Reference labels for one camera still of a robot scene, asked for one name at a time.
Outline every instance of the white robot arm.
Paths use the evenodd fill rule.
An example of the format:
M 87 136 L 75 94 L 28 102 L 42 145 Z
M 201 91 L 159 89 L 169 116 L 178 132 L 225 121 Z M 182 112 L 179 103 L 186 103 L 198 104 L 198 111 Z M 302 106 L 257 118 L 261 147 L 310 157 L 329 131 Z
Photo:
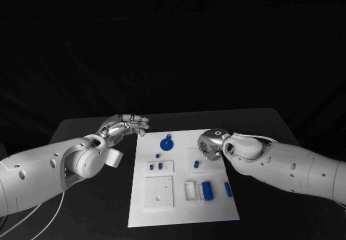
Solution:
M 111 147 L 133 133 L 146 135 L 149 119 L 114 115 L 96 134 L 23 151 L 0 161 L 0 217 L 18 213 L 94 177 L 104 165 L 119 166 L 123 153 Z
M 260 142 L 254 137 L 271 140 Z M 346 162 L 279 143 L 267 137 L 208 130 L 198 139 L 199 150 L 215 161 L 222 152 L 235 170 L 279 189 L 315 195 L 346 205 Z

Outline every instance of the black backdrop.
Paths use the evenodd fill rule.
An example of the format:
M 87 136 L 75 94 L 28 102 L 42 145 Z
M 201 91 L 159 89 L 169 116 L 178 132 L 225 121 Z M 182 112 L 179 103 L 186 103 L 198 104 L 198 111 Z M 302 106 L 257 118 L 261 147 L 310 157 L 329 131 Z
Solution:
M 8 154 L 48 144 L 64 119 L 274 108 L 302 146 L 344 160 L 345 10 L 338 1 L 10 1 Z

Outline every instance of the robotic hand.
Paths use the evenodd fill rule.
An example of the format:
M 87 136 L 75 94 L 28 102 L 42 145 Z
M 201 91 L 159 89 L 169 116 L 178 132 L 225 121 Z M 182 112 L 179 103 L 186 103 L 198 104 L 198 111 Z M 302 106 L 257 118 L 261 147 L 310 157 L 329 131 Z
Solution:
M 111 147 L 124 136 L 146 135 L 149 119 L 114 115 L 97 133 L 23 151 L 0 161 L 0 217 L 21 212 L 94 177 L 104 165 L 119 167 L 123 153 Z
M 256 138 L 270 140 L 266 144 Z M 198 139 L 199 150 L 215 161 L 222 152 L 235 170 L 279 189 L 328 198 L 346 205 L 346 162 L 269 137 L 233 135 L 221 128 Z

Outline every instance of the blue object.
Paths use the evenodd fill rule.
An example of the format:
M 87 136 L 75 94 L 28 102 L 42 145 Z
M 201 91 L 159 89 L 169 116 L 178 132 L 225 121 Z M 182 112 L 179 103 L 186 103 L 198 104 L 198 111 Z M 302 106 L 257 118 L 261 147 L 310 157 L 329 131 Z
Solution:
M 194 167 L 195 167 L 196 169 L 199 168 L 199 164 L 201 164 L 201 162 L 199 162 L 199 161 L 195 161 Z
M 209 181 L 205 181 L 202 183 L 202 188 L 204 188 L 204 200 L 205 201 L 214 200 L 215 197 L 214 197 L 212 185 Z
M 225 182 L 225 191 L 227 191 L 227 195 L 231 198 L 233 197 L 233 192 L 231 192 L 231 188 L 230 188 L 230 183 Z
M 160 141 L 160 148 L 165 151 L 169 151 L 173 148 L 173 141 L 171 135 L 168 135 L 168 137 Z

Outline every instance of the table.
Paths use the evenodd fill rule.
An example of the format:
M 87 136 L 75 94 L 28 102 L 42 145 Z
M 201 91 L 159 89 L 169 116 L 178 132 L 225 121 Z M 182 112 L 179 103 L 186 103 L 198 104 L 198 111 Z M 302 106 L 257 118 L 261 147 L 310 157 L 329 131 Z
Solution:
M 143 116 L 150 119 L 149 133 L 221 127 L 230 132 L 263 135 L 299 146 L 273 108 Z M 51 143 L 96 133 L 107 118 L 67 119 L 60 124 Z M 136 147 L 137 135 L 132 134 L 114 146 L 124 153 L 119 168 L 106 165 L 97 176 L 70 188 L 58 216 L 38 240 L 345 239 L 346 214 L 332 200 L 277 189 L 251 176 L 241 175 L 230 161 L 225 161 L 225 167 L 240 221 L 127 228 Z M 32 239 L 55 215 L 61 198 L 62 194 L 42 204 L 29 219 L 3 237 L 5 240 Z M 34 208 L 9 216 L 2 232 L 32 210 Z

